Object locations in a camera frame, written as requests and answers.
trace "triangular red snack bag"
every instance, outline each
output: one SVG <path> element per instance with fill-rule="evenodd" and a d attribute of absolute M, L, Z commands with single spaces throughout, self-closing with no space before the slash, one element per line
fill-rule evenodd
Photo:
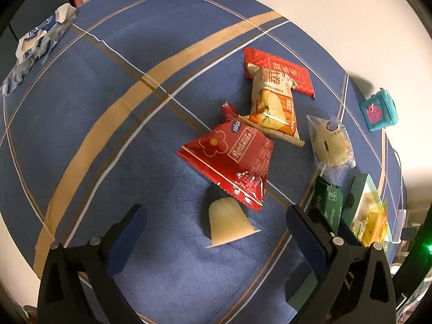
<path fill-rule="evenodd" d="M 233 107 L 222 107 L 235 116 Z M 210 133 L 183 145 L 178 155 L 238 201 L 259 211 L 264 202 L 273 141 L 236 119 L 219 124 Z"/>
<path fill-rule="evenodd" d="M 314 88 L 310 80 L 309 72 L 306 68 L 264 51 L 251 49 L 250 47 L 246 47 L 244 51 L 247 77 L 253 79 L 248 70 L 248 64 L 250 63 L 260 68 L 284 72 L 297 83 L 297 87 L 293 87 L 293 90 L 302 92 L 303 94 L 309 95 L 315 99 Z"/>

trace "blue tablecloth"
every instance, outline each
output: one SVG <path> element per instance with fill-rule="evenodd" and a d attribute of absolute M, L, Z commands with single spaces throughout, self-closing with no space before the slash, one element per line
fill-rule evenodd
<path fill-rule="evenodd" d="M 261 232 L 207 249 L 208 206 L 226 194 L 176 152 L 221 122 L 225 101 L 249 112 L 248 45 L 308 68 L 316 100 L 294 92 L 306 144 L 275 141 L 263 209 L 244 208 Z M 307 114 L 338 116 L 348 130 L 357 167 L 340 178 L 345 197 L 353 177 L 369 173 L 392 229 L 405 203 L 392 146 L 384 131 L 368 131 L 351 78 L 254 0 L 90 0 L 48 60 L 3 100 L 0 210 L 23 256 L 40 274 L 50 235 L 84 244 L 134 203 L 145 205 L 148 226 L 115 281 L 147 323 L 293 318 L 285 282 L 305 263 L 284 214 L 307 205 L 319 174 Z"/>

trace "mini trash can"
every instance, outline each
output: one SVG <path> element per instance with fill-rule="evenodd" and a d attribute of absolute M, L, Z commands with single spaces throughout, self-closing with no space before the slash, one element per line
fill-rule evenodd
<path fill-rule="evenodd" d="M 383 88 L 361 103 L 360 109 L 371 132 L 395 125 L 399 120 L 393 99 Z"/>

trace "red snack package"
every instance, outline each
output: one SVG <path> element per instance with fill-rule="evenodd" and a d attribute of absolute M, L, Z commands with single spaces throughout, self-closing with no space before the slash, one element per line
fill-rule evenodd
<path fill-rule="evenodd" d="M 227 103 L 222 110 L 236 115 Z M 235 119 L 183 145 L 177 153 L 238 201 L 259 211 L 263 206 L 273 141 Z"/>
<path fill-rule="evenodd" d="M 273 56 L 264 51 L 251 49 L 250 47 L 245 48 L 245 66 L 246 76 L 253 80 L 253 77 L 249 73 L 248 64 L 254 64 L 260 68 L 268 68 L 274 71 L 280 71 L 291 77 L 297 83 L 297 87 L 293 87 L 293 90 L 302 92 L 303 94 L 311 96 L 315 99 L 314 88 L 312 87 L 311 78 L 306 68 L 299 66 L 298 64 L 287 61 L 286 59 Z"/>

